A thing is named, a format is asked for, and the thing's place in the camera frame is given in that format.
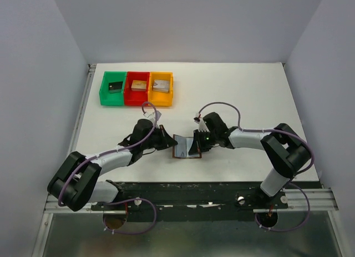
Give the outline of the brown leather card holder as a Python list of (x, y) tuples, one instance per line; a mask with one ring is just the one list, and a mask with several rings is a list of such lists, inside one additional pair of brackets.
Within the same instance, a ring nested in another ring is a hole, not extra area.
[(173, 135), (173, 139), (177, 141), (177, 145), (173, 146), (173, 158), (175, 159), (201, 159), (202, 154), (189, 154), (193, 143), (193, 137), (183, 137)]

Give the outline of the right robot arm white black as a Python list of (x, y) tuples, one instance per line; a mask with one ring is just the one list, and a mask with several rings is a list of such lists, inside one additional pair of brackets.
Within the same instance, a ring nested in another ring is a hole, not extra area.
[(285, 123), (267, 130), (229, 128), (215, 112), (203, 118), (198, 115), (195, 121), (199, 123), (199, 128), (194, 130), (189, 155), (208, 152), (214, 145), (265, 151), (273, 168), (260, 184), (261, 191), (255, 194), (256, 204), (262, 208), (273, 204), (275, 195), (313, 159), (313, 153), (306, 142)]

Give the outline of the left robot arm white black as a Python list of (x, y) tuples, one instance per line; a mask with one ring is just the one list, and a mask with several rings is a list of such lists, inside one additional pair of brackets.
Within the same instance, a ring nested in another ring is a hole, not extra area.
[(59, 206), (78, 211), (87, 203), (104, 202), (111, 210), (119, 209), (123, 196), (113, 183), (98, 178), (116, 168), (136, 163), (145, 150), (165, 150), (178, 145), (163, 125), (140, 119), (131, 134), (114, 149), (93, 155), (71, 152), (47, 186), (47, 192), (58, 199)]

